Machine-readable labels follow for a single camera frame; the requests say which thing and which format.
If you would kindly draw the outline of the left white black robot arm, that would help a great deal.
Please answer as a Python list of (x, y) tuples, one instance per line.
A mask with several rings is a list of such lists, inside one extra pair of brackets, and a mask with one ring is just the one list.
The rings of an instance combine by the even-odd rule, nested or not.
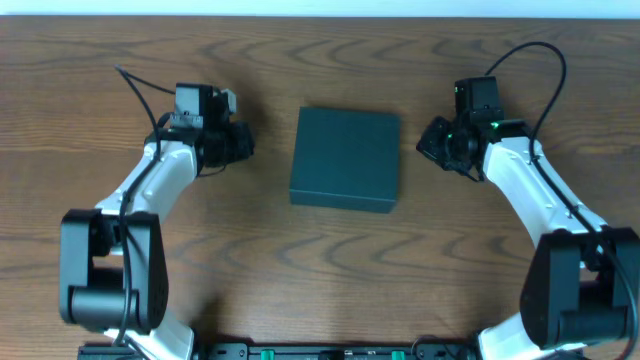
[(195, 333), (167, 308), (161, 224), (204, 168), (220, 172), (253, 149), (245, 122), (154, 129), (140, 162), (110, 196), (61, 220), (62, 320), (110, 337), (112, 355), (192, 358)]

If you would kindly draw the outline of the black gift box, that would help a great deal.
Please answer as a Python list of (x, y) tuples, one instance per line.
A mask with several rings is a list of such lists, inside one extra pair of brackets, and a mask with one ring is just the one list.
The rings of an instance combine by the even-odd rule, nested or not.
[(391, 212), (398, 197), (400, 129), (395, 114), (300, 108), (290, 202)]

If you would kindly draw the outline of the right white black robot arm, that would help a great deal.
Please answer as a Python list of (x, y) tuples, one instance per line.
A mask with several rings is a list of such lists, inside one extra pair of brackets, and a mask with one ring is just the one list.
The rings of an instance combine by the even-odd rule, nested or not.
[(616, 340), (628, 358), (639, 340), (639, 237), (585, 206), (516, 120), (435, 118), (416, 145), (444, 170), (494, 184), (514, 209), (535, 253), (519, 311), (481, 331), (481, 359), (575, 358)]

